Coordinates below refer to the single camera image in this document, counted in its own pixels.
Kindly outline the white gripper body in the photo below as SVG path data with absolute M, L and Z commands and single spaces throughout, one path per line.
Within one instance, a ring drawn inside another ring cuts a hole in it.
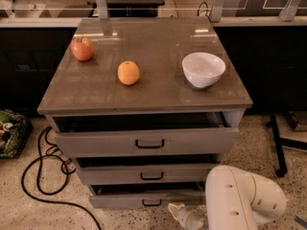
M 205 230 L 206 219 L 204 215 L 201 215 L 193 207 L 181 207 L 177 213 L 177 220 L 184 230 Z

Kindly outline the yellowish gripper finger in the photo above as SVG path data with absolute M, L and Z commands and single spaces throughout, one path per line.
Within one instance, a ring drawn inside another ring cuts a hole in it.
M 168 210 L 175 220 L 179 220 L 179 211 L 185 207 L 183 202 L 172 202 L 168 204 Z

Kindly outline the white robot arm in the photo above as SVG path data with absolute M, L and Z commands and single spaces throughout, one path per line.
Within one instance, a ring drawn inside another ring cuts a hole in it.
M 231 166 L 212 169 L 205 183 L 206 217 L 183 202 L 168 210 L 184 230 L 258 230 L 280 218 L 287 199 L 271 179 Z

